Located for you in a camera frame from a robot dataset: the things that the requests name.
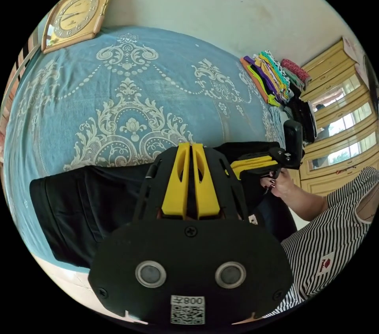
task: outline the black and white striped shirt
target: black and white striped shirt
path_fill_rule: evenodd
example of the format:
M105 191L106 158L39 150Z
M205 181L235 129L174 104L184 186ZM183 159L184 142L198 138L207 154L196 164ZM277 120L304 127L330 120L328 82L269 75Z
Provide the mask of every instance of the black and white striped shirt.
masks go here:
M372 167L327 196L328 209L282 242L294 283L269 317L288 310L324 289L345 267L361 245L370 223L356 209L379 182Z

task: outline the bed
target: bed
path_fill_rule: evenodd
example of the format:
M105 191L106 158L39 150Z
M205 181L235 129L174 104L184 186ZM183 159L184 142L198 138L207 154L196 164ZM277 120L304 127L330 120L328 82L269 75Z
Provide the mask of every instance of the bed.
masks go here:
M30 181L85 165L150 163L180 142L278 141L273 119L237 57L184 34L135 26L32 57L16 91L4 148L13 220L35 256L55 260Z

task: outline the cabinet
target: cabinet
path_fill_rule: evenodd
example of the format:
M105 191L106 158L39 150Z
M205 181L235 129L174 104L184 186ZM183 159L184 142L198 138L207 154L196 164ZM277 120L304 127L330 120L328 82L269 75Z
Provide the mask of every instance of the cabinet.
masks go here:
M300 170L290 174L302 189L325 196L364 167L379 169L378 117L342 40L303 68L312 81L301 99L312 105L318 135L305 147Z

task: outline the wall clock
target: wall clock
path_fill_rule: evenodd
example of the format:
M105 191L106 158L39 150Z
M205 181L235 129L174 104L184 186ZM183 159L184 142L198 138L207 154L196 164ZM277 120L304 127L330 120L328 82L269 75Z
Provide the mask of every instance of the wall clock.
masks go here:
M42 36L44 54L95 38L110 0L61 0L51 10Z

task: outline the clock hand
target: clock hand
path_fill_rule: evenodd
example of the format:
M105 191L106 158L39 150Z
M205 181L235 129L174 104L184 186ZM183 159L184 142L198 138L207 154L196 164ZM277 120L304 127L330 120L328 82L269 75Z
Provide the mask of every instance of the clock hand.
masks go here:
M78 15L78 14L82 14L82 13L85 13L85 12L84 11L80 11L80 12L77 12L77 13L63 14L60 17L62 17L64 15L66 15L68 17L62 18L61 21L64 21L65 19L69 19L69 18L73 17L74 15Z

